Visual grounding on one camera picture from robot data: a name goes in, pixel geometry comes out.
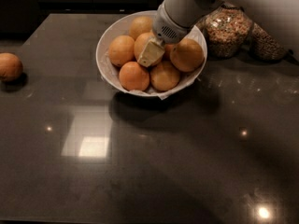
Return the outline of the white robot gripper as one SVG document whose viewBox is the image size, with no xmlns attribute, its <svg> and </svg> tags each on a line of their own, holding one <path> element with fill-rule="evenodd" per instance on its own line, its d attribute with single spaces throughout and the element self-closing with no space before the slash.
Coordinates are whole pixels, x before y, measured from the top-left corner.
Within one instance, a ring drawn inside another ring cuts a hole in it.
<svg viewBox="0 0 299 224">
<path fill-rule="evenodd" d="M 170 6 L 166 2 L 159 5 L 152 31 L 156 35 L 149 38 L 137 62 L 144 67 L 156 63 L 165 53 L 164 43 L 175 44 L 182 40 L 195 24 L 195 11 L 189 7 Z"/>
</svg>

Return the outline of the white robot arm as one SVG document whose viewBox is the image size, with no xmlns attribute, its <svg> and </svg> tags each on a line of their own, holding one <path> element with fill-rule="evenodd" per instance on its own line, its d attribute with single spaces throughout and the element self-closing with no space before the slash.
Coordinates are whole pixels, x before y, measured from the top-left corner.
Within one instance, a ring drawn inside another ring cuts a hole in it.
<svg viewBox="0 0 299 224">
<path fill-rule="evenodd" d="M 228 3 L 245 13 L 299 60 L 299 0 L 163 0 L 153 20 L 151 38 L 137 59 L 148 67 L 164 54 L 166 44 L 179 42 L 196 22 Z"/>
</svg>

